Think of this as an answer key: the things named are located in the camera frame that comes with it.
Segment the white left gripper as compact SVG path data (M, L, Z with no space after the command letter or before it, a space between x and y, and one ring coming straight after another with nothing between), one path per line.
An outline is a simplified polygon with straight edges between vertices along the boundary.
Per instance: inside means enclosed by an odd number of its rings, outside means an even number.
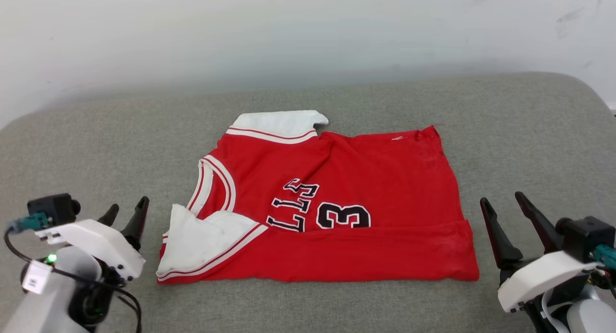
M36 231L35 235L48 244L68 243L86 254L114 267L122 278L141 276L145 259L141 256L141 235L147 219L150 199L141 197L130 221L121 232L111 228L119 213L112 204L97 221L85 219Z

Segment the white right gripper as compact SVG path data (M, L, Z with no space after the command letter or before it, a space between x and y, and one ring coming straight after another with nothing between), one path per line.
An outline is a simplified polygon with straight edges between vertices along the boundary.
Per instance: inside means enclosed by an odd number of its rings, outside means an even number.
M514 196L522 213L532 222L539 235L545 255L523 265L502 282L498 289L498 299L504 312L515 312L529 300L598 265L596 262L581 263L561 251L563 236L557 232L555 226L523 192L517 191ZM501 270L513 269L523 258L521 250L511 243L502 230L499 216L486 197L480 199L480 208L497 267Z

